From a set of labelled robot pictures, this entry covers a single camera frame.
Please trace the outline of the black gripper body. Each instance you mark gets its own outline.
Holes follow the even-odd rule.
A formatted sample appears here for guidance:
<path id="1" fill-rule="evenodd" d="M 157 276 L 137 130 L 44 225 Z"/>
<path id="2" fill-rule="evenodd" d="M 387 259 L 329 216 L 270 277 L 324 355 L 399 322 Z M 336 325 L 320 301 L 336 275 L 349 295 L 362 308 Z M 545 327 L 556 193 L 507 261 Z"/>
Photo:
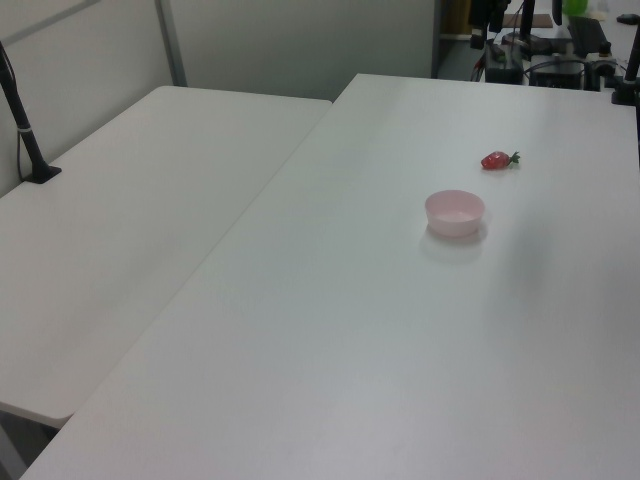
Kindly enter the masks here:
<path id="1" fill-rule="evenodd" d="M 502 26 L 510 0 L 471 0 L 468 15 L 470 26 Z"/>

